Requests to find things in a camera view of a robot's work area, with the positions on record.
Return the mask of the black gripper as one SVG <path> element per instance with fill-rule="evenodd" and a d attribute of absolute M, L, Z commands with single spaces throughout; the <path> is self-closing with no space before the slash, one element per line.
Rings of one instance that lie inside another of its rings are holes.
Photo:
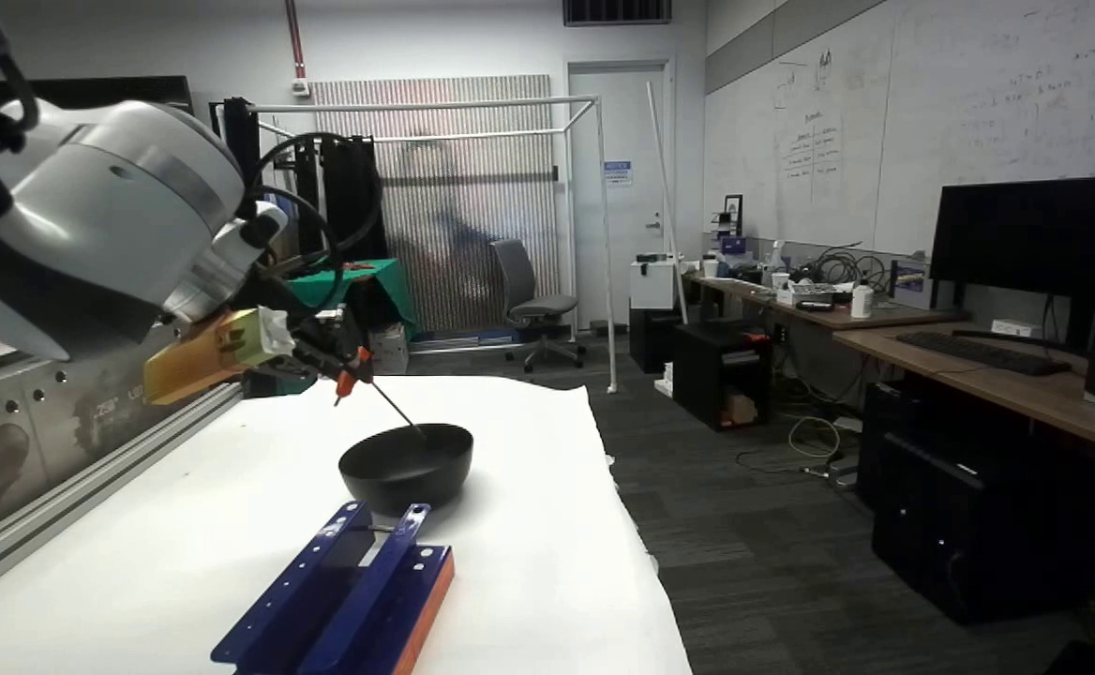
<path fill-rule="evenodd" d="M 287 335 L 297 339 L 297 359 L 313 367 L 319 375 L 361 372 L 356 345 L 323 326 L 313 311 L 276 272 L 252 265 L 234 300 L 281 311 Z"/>

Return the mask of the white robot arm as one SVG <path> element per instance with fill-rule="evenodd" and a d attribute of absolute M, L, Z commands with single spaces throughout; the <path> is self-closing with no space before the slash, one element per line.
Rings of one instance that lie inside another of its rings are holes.
<path fill-rule="evenodd" d="M 51 107 L 36 160 L 0 177 L 0 342 L 71 359 L 142 342 L 162 317 L 259 307 L 286 326 L 281 352 L 353 375 L 356 352 L 262 265 L 286 226 L 194 115 L 148 101 Z"/>

